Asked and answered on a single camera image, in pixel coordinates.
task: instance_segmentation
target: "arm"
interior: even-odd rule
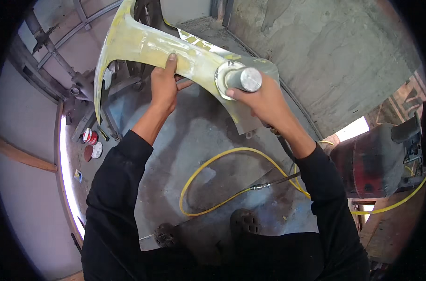
[[[94,176],[87,196],[82,247],[85,280],[142,280],[145,269],[133,211],[138,184],[158,132],[176,106],[177,91],[193,82],[176,84],[176,56],[151,74],[152,102],[122,141],[112,148]]]
[[[368,280],[367,253],[359,242],[344,184],[334,163],[302,128],[277,83],[262,76],[262,87],[257,92],[228,89],[226,94],[249,105],[254,115],[275,127],[288,141],[311,194],[311,210],[317,216],[325,261],[319,279]]]

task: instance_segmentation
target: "hand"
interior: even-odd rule
[[[177,104],[177,92],[191,86],[194,82],[187,80],[176,84],[183,76],[174,75],[177,69],[177,55],[171,53],[166,61],[165,69],[156,67],[150,74],[152,89],[151,107],[162,110],[167,115],[171,114]]]
[[[277,82],[264,73],[261,73],[261,76],[263,81],[258,91],[248,93],[236,88],[229,88],[226,95],[248,105],[251,108],[252,116],[256,115],[261,121],[279,128],[280,122],[286,122],[287,118],[294,117],[294,115],[283,98]]]

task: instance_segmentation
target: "yellow air hose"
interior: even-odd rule
[[[334,144],[334,143],[332,143],[332,142],[329,142],[329,141],[320,141],[320,142],[318,142],[318,143],[329,143],[329,144]],[[219,204],[217,204],[217,205],[215,205],[215,206],[213,206],[213,207],[211,207],[210,209],[208,209],[208,210],[205,210],[205,211],[202,211],[202,212],[200,212],[200,213],[195,213],[195,214],[191,214],[191,213],[187,213],[185,210],[183,210],[183,197],[185,196],[185,193],[186,193],[186,191],[188,190],[188,187],[189,187],[189,185],[191,184],[191,182],[194,180],[194,178],[200,173],[200,171],[202,171],[205,167],[207,167],[208,165],[210,165],[213,161],[215,161],[215,160],[217,160],[217,159],[219,159],[219,158],[221,158],[222,156],[225,156],[225,155],[227,155],[227,154],[230,154],[230,153],[233,153],[233,152],[238,152],[238,151],[252,151],[252,152],[255,152],[255,153],[258,153],[258,154],[260,154],[261,156],[263,156],[264,158],[266,158],[267,160],[269,160],[269,162],[271,162],[272,163],[272,165],[274,165],[281,173],[282,173],[282,175],[284,176],[284,177],[288,177],[288,175],[285,173],[285,172],[283,172],[283,170],[280,168],[280,166],[278,166],[277,165],[277,163],[275,163],[275,161],[274,160],[272,160],[269,156],[267,156],[266,154],[264,154],[264,153],[262,153],[261,151],[259,151],[259,150],[257,150],[257,149],[254,149],[254,148],[233,148],[233,149],[230,149],[230,150],[227,150],[227,151],[224,151],[224,152],[222,152],[222,153],[219,153],[218,155],[216,155],[216,156],[214,156],[213,158],[211,158],[210,160],[208,160],[207,162],[205,162],[204,164],[202,164],[192,175],[191,175],[191,177],[188,179],[188,181],[185,183],[185,186],[183,187],[183,189],[182,189],[182,193],[180,194],[180,200],[179,200],[179,208],[180,208],[180,211],[184,214],[184,215],[186,215],[186,216],[189,216],[189,217],[197,217],[197,216],[201,216],[201,215],[203,215],[203,214],[207,214],[207,213],[209,213],[209,212],[211,212],[211,211],[213,211],[213,210],[215,210],[215,209],[217,209],[217,208],[219,208],[219,207],[221,207],[222,205],[224,205],[225,203],[227,203],[228,201],[230,201],[230,200],[232,200],[232,199],[234,199],[235,197],[237,197],[237,196],[239,196],[239,195],[241,195],[241,194],[243,194],[243,193],[245,193],[245,192],[248,192],[248,191],[250,191],[251,190],[251,188],[246,188],[246,189],[244,189],[244,190],[242,190],[242,191],[240,191],[240,192],[238,192],[237,194],[235,194],[235,195],[233,195],[232,197],[230,197],[229,199],[227,199],[227,200],[225,200],[224,202],[222,202],[222,203],[219,203]],[[411,172],[411,175],[414,175],[414,173],[412,172],[412,170],[409,168],[409,167],[407,167],[407,166],[405,166],[405,168],[407,168],[410,172]],[[294,173],[296,173],[296,171],[297,171],[297,165],[295,165],[294,166]],[[311,199],[311,196],[309,195],[309,193],[308,192],[306,192],[305,190],[303,190],[302,188],[301,188],[301,186],[300,186],[300,183],[299,183],[299,181],[298,181],[298,179],[297,179],[297,177],[295,178],[295,181],[296,181],[296,183],[297,183],[297,185],[292,181],[292,180],[289,180],[289,182],[297,189],[297,190],[299,190],[301,193],[303,193],[306,197],[308,197],[309,199]],[[375,210],[375,211],[350,211],[352,214],[356,214],[356,215],[360,215],[360,214],[378,214],[378,213],[382,213],[382,212],[386,212],[386,211],[389,211],[389,210],[392,210],[392,209],[394,209],[394,208],[396,208],[396,207],[398,207],[398,206],[400,206],[401,204],[403,204],[403,203],[405,203],[407,200],[409,200],[409,199],[411,199],[411,197],[412,196],[414,196],[414,194],[416,194],[421,188],[422,188],[422,186],[423,186],[423,184],[425,183],[425,181],[426,181],[426,176],[423,178],[423,180],[422,180],[422,182],[419,184],[419,186],[411,193],[411,194],[409,194],[405,199],[403,199],[403,200],[401,200],[401,201],[399,201],[399,202],[397,202],[397,203],[395,203],[395,204],[393,204],[393,205],[390,205],[390,206],[388,206],[388,207],[385,207],[385,208],[382,208],[382,209],[379,209],[379,210]]]

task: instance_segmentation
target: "dusty floor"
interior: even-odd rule
[[[199,24],[186,24],[183,28],[219,47],[248,55],[224,29],[210,19]],[[301,124],[317,140],[307,120],[294,102],[285,97]],[[150,89],[138,92],[133,86],[118,93],[120,97],[110,110],[123,135],[146,111],[150,102]],[[75,108],[84,107],[76,102]],[[74,131],[81,118],[81,110],[73,111],[73,124],[67,127],[67,136]],[[85,145],[69,139],[71,170],[79,169],[82,183],[73,180],[77,201],[82,214],[86,211],[86,196],[95,172],[115,141],[100,138],[104,151],[99,159],[85,162]],[[178,225],[198,259],[204,263],[217,263],[218,243],[227,245],[230,214],[238,208],[255,210],[262,222],[265,235],[317,231],[316,219],[311,213],[311,201],[289,183],[262,191],[245,193],[221,208],[204,216],[190,219],[179,210],[180,192],[191,174],[205,161],[225,150],[251,147],[261,150],[281,164],[288,172],[292,161],[287,157],[277,138],[266,128],[256,130],[247,139],[238,135],[236,127],[221,104],[203,88],[193,85],[182,90],[177,97],[177,108],[169,116],[154,143],[146,171],[138,190],[135,218],[142,250],[157,248],[152,233],[163,222]],[[255,182],[276,180],[282,175],[264,158],[250,153],[227,155],[205,168],[191,184],[185,198],[185,210],[192,213],[206,210]]]

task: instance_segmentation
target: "black shoe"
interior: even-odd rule
[[[261,225],[255,214],[247,209],[238,209],[230,216],[230,231],[236,239],[241,233],[260,234]]]
[[[160,224],[154,231],[154,239],[160,248],[176,247],[179,240],[176,238],[176,229],[170,223]]]

